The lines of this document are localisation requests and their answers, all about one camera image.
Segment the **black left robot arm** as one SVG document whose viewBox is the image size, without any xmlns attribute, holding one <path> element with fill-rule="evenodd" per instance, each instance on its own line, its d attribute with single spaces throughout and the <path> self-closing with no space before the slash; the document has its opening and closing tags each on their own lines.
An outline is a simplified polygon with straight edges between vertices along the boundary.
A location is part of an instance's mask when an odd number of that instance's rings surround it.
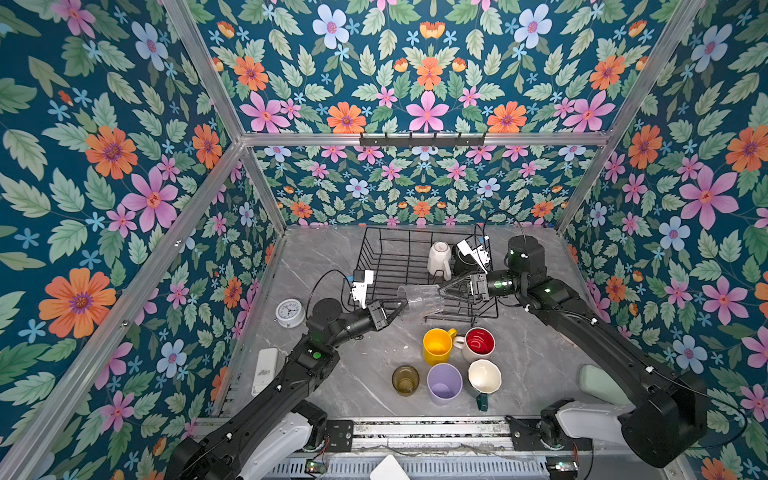
<svg viewBox="0 0 768 480">
<path fill-rule="evenodd" d="M 334 298 L 318 301 L 308 332 L 269 385 L 235 416 L 196 441 L 173 450 L 167 479 L 262 479 L 294 452 L 327 439 L 327 414 L 307 398 L 340 360 L 337 347 L 387 328 L 407 307 L 403 298 L 388 312 L 380 301 L 345 312 Z"/>
</svg>

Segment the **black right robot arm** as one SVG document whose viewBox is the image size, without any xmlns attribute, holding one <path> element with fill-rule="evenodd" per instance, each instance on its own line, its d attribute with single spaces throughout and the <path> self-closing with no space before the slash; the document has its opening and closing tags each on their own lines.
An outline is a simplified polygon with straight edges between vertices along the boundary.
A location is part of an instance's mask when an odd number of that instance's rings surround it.
<svg viewBox="0 0 768 480">
<path fill-rule="evenodd" d="M 567 439 L 621 444 L 640 460 L 662 468 L 701 440 L 707 431 L 709 398 L 701 378 L 675 374 L 609 327 L 589 302 L 550 276 L 545 250 L 525 234 L 509 239 L 501 269 L 492 267 L 482 242 L 460 241 L 439 268 L 451 276 L 445 298 L 470 303 L 513 296 L 526 312 L 583 350 L 626 395 L 624 406 L 563 399 L 543 409 L 542 443 L 555 448 Z"/>
</svg>

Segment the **black mug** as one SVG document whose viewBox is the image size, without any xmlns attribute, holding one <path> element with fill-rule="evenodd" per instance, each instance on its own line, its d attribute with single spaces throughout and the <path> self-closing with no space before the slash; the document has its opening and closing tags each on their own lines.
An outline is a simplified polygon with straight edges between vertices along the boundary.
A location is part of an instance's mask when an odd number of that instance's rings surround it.
<svg viewBox="0 0 768 480">
<path fill-rule="evenodd" d="M 467 273 L 474 273 L 481 270 L 480 265 L 474 259 L 472 254 L 464 254 L 458 248 L 453 249 L 454 264 L 452 273 L 454 277 L 460 277 Z"/>
</svg>

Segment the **clear glass cup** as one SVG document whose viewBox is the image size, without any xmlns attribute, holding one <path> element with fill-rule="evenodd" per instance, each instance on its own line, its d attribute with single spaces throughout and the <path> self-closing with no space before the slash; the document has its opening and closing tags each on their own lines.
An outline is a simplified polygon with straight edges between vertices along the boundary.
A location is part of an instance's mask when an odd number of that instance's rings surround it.
<svg viewBox="0 0 768 480">
<path fill-rule="evenodd" d="M 398 288 L 397 295 L 405 300 L 401 311 L 404 321 L 420 321 L 442 313 L 445 307 L 445 299 L 438 285 L 402 285 Z"/>
</svg>

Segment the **white faceted mug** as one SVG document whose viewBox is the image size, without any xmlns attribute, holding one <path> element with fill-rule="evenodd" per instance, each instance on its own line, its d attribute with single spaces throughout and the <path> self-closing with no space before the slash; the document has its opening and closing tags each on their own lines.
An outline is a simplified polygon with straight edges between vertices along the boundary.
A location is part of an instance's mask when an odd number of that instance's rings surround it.
<svg viewBox="0 0 768 480">
<path fill-rule="evenodd" d="M 452 250 L 448 243 L 437 241 L 432 244 L 427 261 L 427 270 L 435 278 L 442 278 L 449 281 L 452 278 L 450 260 Z"/>
</svg>

